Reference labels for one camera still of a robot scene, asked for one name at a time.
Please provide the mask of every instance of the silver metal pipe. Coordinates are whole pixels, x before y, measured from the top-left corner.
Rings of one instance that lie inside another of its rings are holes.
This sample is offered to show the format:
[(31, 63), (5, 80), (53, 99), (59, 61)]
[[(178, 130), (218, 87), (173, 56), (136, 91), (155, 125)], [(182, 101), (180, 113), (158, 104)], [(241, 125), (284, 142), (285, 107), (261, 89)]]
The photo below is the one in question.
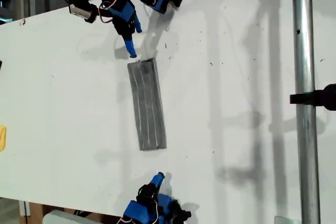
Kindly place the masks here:
[[(296, 93), (315, 90), (312, 0), (293, 0)], [(297, 105), (302, 224), (320, 224), (316, 109)]]

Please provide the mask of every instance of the black clamp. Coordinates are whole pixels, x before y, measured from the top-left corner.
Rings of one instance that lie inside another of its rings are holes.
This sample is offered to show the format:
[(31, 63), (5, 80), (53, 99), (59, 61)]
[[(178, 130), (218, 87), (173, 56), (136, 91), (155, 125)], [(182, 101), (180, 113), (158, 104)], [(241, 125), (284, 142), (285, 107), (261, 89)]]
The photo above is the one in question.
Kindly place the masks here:
[(336, 84), (330, 84), (323, 90), (292, 94), (290, 96), (290, 104), (324, 106), (327, 110), (336, 111)]
[[(99, 15), (98, 8), (94, 4), (90, 4), (89, 0), (69, 0), (69, 11), (71, 14), (82, 17), (88, 23), (93, 23)], [(113, 17), (109, 10), (101, 9), (102, 17)]]
[(177, 200), (173, 200), (169, 205), (170, 213), (166, 217), (170, 220), (172, 224), (183, 224), (188, 218), (191, 217), (191, 212), (182, 210), (179, 202)]
[(148, 212), (156, 212), (156, 204), (158, 203), (158, 194), (159, 190), (154, 184), (150, 183), (148, 185), (143, 185), (138, 191), (136, 201), (139, 204), (146, 206)]

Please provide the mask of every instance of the white tabletop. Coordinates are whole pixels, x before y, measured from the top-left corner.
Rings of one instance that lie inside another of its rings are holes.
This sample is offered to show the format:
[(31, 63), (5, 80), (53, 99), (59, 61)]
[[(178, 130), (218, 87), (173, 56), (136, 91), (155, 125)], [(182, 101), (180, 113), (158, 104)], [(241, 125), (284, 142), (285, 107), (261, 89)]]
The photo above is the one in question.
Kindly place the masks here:
[[(122, 215), (157, 172), (195, 223), (300, 219), (292, 0), (136, 5), (156, 56), (167, 149), (139, 151), (113, 26), (67, 8), (0, 26), (0, 196)], [(336, 80), (334, 0), (314, 0), (316, 86)], [(334, 223), (336, 114), (318, 108), (322, 222)]]

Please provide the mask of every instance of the red wire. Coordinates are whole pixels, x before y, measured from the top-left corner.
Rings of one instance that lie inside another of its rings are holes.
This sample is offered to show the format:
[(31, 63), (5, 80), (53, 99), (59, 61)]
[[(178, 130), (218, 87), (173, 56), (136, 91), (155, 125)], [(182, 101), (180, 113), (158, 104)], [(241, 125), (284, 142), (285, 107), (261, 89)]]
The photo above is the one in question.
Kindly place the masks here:
[(113, 3), (111, 5), (109, 5), (108, 7), (103, 7), (103, 9), (109, 9), (111, 8), (115, 3), (116, 3), (117, 0), (114, 0)]

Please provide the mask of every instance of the white surface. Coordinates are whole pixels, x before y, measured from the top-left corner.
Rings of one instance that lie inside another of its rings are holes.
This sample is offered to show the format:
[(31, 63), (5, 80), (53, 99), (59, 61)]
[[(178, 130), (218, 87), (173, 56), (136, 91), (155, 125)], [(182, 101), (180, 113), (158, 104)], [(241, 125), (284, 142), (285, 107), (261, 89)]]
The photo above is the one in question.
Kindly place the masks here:
[[(139, 151), (131, 60), (112, 25), (38, 15), (0, 27), (0, 196), (121, 215), (162, 171), (189, 224), (300, 219), (292, 0), (184, 0), (171, 22), (133, 2), (138, 54), (157, 56), (168, 148)], [(334, 0), (314, 0), (317, 88), (336, 79), (335, 16)], [(334, 223), (334, 123), (318, 109), (323, 224)]]

